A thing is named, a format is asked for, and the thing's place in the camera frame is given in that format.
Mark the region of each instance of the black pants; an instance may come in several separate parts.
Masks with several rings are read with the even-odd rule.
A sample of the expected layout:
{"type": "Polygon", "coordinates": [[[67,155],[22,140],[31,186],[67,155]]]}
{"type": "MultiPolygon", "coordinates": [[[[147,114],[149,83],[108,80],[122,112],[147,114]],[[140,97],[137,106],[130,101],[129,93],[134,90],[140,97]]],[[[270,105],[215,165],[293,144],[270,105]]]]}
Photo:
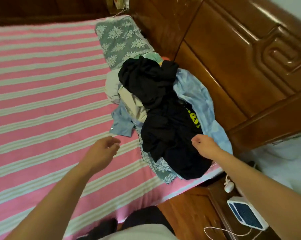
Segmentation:
{"type": "MultiPolygon", "coordinates": [[[[134,211],[128,218],[126,218],[120,230],[122,231],[145,224],[162,224],[175,235],[172,226],[157,206],[149,206],[144,209],[134,211]]],[[[97,227],[93,228],[87,236],[79,237],[77,240],[97,240],[116,232],[116,230],[117,220],[115,218],[105,220],[97,227]]]]}

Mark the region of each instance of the pile of clothes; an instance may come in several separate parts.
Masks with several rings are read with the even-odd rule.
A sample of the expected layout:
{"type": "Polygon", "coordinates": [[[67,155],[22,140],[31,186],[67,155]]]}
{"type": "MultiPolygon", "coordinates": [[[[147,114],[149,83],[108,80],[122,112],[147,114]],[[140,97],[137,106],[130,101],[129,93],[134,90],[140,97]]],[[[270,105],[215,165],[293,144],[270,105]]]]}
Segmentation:
{"type": "Polygon", "coordinates": [[[110,132],[139,136],[143,160],[166,183],[176,177],[200,178],[212,161],[201,157],[191,139],[213,137],[232,153],[224,129],[216,122],[207,89],[178,64],[151,52],[126,60],[107,75],[105,92],[119,104],[110,132]]]}

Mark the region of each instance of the mattress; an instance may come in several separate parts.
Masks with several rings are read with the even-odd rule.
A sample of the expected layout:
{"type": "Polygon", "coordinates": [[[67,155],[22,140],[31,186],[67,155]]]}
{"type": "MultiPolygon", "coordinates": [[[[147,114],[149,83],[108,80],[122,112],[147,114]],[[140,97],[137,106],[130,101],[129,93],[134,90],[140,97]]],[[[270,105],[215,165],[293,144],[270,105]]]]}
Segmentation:
{"type": "MultiPolygon", "coordinates": [[[[96,20],[0,28],[0,239],[18,225],[98,139],[112,135],[96,20]]],[[[88,182],[65,232],[174,197],[222,170],[167,185],[142,160],[136,132],[116,136],[111,164],[88,182]]]]}

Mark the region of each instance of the hand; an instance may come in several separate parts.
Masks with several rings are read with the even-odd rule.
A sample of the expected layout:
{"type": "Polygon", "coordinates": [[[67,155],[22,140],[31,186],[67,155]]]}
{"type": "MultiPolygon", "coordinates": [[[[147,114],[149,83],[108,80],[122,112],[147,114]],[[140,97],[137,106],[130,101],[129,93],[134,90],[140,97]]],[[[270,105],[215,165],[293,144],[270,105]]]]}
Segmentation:
{"type": "Polygon", "coordinates": [[[111,136],[99,139],[90,147],[79,166],[88,170],[90,176],[93,176],[110,164],[120,148],[120,142],[119,139],[111,136]]]}
{"type": "Polygon", "coordinates": [[[197,151],[205,158],[215,160],[222,150],[213,138],[205,135],[196,135],[192,138],[192,144],[197,151]]]}

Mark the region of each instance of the gray floral pillow cover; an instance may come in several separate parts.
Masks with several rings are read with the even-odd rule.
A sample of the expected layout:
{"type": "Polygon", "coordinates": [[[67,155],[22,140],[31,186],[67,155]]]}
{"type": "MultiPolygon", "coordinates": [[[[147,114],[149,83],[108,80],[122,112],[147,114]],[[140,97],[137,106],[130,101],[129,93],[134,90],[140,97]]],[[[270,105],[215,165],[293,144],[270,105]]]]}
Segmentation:
{"type": "Polygon", "coordinates": [[[95,32],[111,70],[120,68],[128,58],[154,51],[127,15],[98,21],[95,32]]]}

